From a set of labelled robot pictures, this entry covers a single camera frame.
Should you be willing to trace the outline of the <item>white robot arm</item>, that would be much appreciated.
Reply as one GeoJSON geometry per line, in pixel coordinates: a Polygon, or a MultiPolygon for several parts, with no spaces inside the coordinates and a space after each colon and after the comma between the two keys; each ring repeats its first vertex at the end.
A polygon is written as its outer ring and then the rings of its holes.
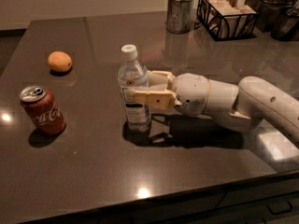
{"type": "Polygon", "coordinates": [[[148,87],[130,87],[125,94],[138,104],[175,108],[191,117],[208,116],[240,133],[253,132],[266,120],[299,144],[299,101],[259,77],[244,77],[234,85],[190,73],[176,77],[150,71],[148,87]]]}

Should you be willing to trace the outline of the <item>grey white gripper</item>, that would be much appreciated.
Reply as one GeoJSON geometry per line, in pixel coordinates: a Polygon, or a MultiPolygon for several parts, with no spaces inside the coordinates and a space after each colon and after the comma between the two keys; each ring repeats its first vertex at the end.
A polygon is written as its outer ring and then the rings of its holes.
{"type": "Polygon", "coordinates": [[[207,103],[209,81],[194,74],[182,74],[175,77],[169,71],[148,71],[149,86],[159,86],[166,90],[138,90],[129,88],[126,96],[141,105],[158,109],[175,109],[188,116],[200,115],[207,103]]]}

